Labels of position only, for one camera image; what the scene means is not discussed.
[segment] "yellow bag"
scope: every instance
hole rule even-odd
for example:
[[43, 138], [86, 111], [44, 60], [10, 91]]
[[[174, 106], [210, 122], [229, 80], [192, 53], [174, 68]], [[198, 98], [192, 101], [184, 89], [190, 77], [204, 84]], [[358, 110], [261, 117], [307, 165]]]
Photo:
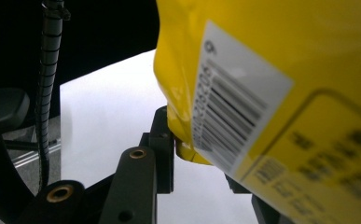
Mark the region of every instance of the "yellow bag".
[[159, 0], [177, 155], [299, 223], [361, 223], [361, 1]]

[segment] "spiral cable wrap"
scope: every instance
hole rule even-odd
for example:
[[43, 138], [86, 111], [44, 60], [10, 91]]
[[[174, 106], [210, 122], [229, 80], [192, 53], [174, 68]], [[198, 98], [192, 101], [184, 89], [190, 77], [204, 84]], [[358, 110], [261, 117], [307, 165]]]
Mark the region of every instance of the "spiral cable wrap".
[[39, 155], [39, 191], [49, 182], [49, 107], [62, 37], [62, 21], [70, 20], [63, 1], [44, 0], [40, 78], [35, 104], [35, 132]]

